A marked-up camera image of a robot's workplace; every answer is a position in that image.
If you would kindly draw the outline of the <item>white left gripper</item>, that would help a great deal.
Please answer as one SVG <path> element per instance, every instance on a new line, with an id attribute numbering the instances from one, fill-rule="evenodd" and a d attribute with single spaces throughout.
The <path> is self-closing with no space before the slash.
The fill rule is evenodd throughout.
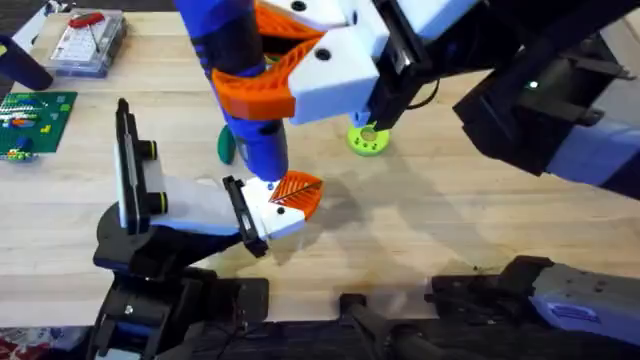
<path id="1" fill-rule="evenodd" d="M 199 182 L 165 174 L 156 158 L 143 162 L 142 174 L 157 196 L 149 203 L 150 224 L 170 230 L 197 258 L 239 244 L 262 257 L 268 240 L 301 230 L 322 198 L 322 180 L 294 170 L 276 182 L 232 175 Z"/>

